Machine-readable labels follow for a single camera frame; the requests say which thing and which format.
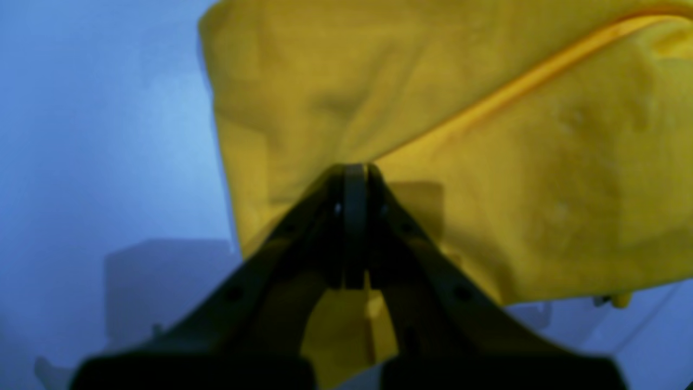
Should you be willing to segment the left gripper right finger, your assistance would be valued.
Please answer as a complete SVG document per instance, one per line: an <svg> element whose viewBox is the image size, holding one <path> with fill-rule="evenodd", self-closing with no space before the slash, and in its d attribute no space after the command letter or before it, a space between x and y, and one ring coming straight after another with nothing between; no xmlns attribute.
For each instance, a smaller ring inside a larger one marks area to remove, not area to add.
<svg viewBox="0 0 693 390"><path fill-rule="evenodd" d="M381 292L398 354L379 389L625 389L613 361L532 333L453 266L374 165L355 166L355 286Z"/></svg>

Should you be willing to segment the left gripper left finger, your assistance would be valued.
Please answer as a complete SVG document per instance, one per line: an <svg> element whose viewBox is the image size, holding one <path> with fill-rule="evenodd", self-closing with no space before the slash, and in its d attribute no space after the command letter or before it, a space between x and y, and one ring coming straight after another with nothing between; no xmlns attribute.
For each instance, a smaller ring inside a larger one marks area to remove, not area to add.
<svg viewBox="0 0 693 390"><path fill-rule="evenodd" d="M86 361L72 389L315 389L301 356L328 289L354 288L356 168L336 165L180 323L123 353Z"/></svg>

